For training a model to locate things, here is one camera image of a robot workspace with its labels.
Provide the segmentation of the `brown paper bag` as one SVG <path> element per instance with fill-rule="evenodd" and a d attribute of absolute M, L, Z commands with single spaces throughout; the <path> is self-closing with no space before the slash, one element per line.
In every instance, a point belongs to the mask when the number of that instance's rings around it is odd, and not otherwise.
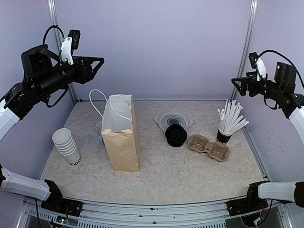
<path fill-rule="evenodd" d="M 104 112 L 91 105 L 102 118 L 101 137 L 116 172 L 140 170 L 140 144 L 132 95 L 106 97 Z"/>

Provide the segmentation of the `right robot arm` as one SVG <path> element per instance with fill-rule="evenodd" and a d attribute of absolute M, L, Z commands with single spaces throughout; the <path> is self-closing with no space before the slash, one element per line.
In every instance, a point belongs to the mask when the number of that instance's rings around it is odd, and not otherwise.
<path fill-rule="evenodd" d="M 304 96 L 296 94 L 296 68 L 292 65 L 277 62 L 274 81 L 263 77 L 258 79 L 258 71 L 248 72 L 246 77 L 231 79 L 232 84 L 241 96 L 249 92 L 250 97 L 262 95 L 264 103 L 267 99 L 275 101 L 272 110 L 281 109 L 285 117 L 296 129 L 301 140 L 304 140 Z M 249 185 L 243 207 L 253 211 L 262 200 L 276 200 L 282 203 L 295 203 L 304 206 L 304 182 L 271 182 L 260 181 Z"/>

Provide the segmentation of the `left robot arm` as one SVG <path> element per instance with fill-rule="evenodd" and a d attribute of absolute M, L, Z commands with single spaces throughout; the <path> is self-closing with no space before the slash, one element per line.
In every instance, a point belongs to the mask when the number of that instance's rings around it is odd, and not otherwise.
<path fill-rule="evenodd" d="M 24 77 L 0 100 L 0 137 L 39 102 L 48 108 L 50 96 L 58 90 L 68 92 L 69 84 L 85 84 L 94 79 L 103 65 L 102 57 L 72 57 L 72 63 L 61 63 L 57 54 L 46 44 L 29 49 L 21 55 Z M 0 168 L 0 190 L 47 201 L 56 211 L 62 211 L 66 200 L 58 186 L 51 180 L 35 180 Z"/>

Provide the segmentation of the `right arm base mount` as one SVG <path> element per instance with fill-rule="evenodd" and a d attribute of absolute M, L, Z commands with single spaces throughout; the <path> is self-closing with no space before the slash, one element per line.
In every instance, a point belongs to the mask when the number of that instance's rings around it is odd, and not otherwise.
<path fill-rule="evenodd" d="M 267 200 L 260 199 L 258 196 L 258 186 L 266 182 L 267 181 L 259 181 L 250 184 L 247 190 L 247 195 L 244 198 L 231 198 L 227 202 L 229 215 L 236 216 L 267 208 Z"/>

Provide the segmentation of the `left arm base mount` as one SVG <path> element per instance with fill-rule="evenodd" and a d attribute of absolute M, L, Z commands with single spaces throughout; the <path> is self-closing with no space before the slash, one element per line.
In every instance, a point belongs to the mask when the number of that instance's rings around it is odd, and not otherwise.
<path fill-rule="evenodd" d="M 41 202 L 41 208 L 67 216 L 79 217 L 83 203 L 78 200 L 64 198 L 59 187 L 53 181 L 45 179 L 45 182 L 49 187 L 50 195 Z"/>

